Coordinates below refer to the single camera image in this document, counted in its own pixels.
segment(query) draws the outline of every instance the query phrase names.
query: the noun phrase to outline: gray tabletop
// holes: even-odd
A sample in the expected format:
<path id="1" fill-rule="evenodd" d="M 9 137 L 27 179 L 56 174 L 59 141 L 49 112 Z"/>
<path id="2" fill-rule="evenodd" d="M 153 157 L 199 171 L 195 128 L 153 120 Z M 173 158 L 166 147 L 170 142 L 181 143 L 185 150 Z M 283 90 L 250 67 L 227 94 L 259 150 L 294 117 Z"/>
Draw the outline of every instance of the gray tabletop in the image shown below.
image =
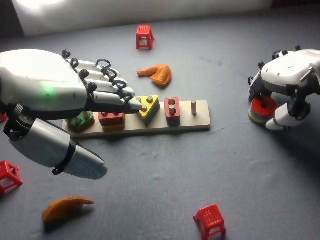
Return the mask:
<path id="1" fill-rule="evenodd" d="M 1 160 L 20 166 L 24 184 L 0 198 L 0 239 L 200 240 L 193 215 L 217 204 L 225 239 L 318 240 L 320 97 L 307 98 L 312 114 L 304 125 L 290 133 L 271 132 L 248 119 L 247 79 L 276 50 L 294 50 L 296 44 L 320 49 L 319 13 L 312 6 L 153 23 L 151 51 L 136 50 L 136 25 L 2 41 L 0 52 L 68 49 L 80 60 L 106 58 L 138 96 L 207 100 L 212 127 L 82 140 L 109 167 L 104 178 L 93 181 L 53 176 L 17 152 L 1 124 Z M 172 70 L 172 83 L 164 90 L 136 74 L 156 64 Z M 96 203 L 81 217 L 44 229 L 42 211 L 69 195 Z"/>

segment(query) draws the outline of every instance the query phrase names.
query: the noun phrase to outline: wooden base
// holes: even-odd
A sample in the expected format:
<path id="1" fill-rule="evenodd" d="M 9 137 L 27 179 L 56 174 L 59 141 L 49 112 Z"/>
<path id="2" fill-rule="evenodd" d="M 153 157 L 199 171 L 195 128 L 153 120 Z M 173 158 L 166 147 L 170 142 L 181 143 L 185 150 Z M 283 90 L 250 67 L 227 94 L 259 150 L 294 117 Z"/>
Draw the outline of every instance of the wooden base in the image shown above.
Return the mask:
<path id="1" fill-rule="evenodd" d="M 170 127 L 167 124 L 164 103 L 160 103 L 158 113 L 152 119 L 147 127 L 141 121 L 137 114 L 125 115 L 125 128 L 116 131 L 103 131 L 103 128 L 98 120 L 98 112 L 94 112 L 95 124 L 83 132 L 73 132 L 68 128 L 68 124 L 63 120 L 62 129 L 70 133 L 73 138 L 85 139 L 103 136 L 121 136 L 121 135 L 139 135 L 148 133 L 176 133 L 190 132 L 198 130 L 209 130 L 211 119 L 209 106 L 206 100 L 196 101 L 196 115 L 192 115 L 191 101 L 180 101 L 181 123 L 180 126 Z"/>

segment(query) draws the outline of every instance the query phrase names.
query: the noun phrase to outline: brown toy food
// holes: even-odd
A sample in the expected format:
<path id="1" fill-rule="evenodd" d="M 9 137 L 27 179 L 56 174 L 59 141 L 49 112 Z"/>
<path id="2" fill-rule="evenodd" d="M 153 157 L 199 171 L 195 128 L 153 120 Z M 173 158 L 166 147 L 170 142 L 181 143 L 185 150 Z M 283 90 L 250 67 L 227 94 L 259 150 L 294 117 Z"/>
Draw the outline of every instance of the brown toy food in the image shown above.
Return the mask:
<path id="1" fill-rule="evenodd" d="M 82 196 L 67 196 L 58 201 L 51 203 L 42 213 L 43 223 L 48 223 L 53 220 L 64 219 L 69 217 L 69 211 L 74 208 L 80 208 L 84 204 L 90 205 L 95 202 L 89 198 Z"/>
<path id="2" fill-rule="evenodd" d="M 166 64 L 154 65 L 145 70 L 138 70 L 136 73 L 139 77 L 151 76 L 150 78 L 156 85 L 163 87 L 170 83 L 172 77 L 171 69 Z"/>

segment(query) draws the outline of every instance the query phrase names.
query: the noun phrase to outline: red stool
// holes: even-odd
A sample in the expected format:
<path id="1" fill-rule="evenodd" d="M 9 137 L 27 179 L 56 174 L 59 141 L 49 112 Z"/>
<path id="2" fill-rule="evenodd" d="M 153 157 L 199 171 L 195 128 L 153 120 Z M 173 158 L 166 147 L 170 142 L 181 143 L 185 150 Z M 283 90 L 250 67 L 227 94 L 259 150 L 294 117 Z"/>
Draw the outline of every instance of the red stool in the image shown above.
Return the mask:
<path id="1" fill-rule="evenodd" d="M 8 119 L 7 114 L 0 113 L 0 123 L 4 123 L 5 121 L 7 121 L 7 119 Z"/>
<path id="2" fill-rule="evenodd" d="M 153 49 L 154 43 L 154 35 L 152 34 L 151 26 L 149 25 L 139 25 L 136 29 L 136 49 L 139 48 L 149 48 L 149 50 Z M 147 45 L 140 45 L 140 40 L 142 38 L 146 38 Z"/>
<path id="3" fill-rule="evenodd" d="M 13 182 L 5 187 L 1 186 L 0 184 L 0 194 L 5 194 L 7 189 L 12 188 L 15 185 L 21 186 L 24 183 L 19 176 L 18 170 L 18 166 L 14 166 L 8 161 L 0 161 L 0 181 L 3 179 L 8 179 Z"/>
<path id="4" fill-rule="evenodd" d="M 218 233 L 225 234 L 227 232 L 224 218 L 215 204 L 200 209 L 193 216 L 193 219 L 201 231 L 202 240 L 207 240 L 208 237 Z"/>

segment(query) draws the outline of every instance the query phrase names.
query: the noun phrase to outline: white backdrop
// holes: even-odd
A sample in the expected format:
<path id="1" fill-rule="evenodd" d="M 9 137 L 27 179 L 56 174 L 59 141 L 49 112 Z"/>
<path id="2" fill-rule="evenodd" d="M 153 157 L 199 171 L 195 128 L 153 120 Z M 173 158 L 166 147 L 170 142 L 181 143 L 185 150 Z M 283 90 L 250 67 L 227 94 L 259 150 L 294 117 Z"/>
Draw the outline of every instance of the white backdrop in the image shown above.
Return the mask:
<path id="1" fill-rule="evenodd" d="M 272 0 L 13 0 L 26 36 L 268 9 Z"/>

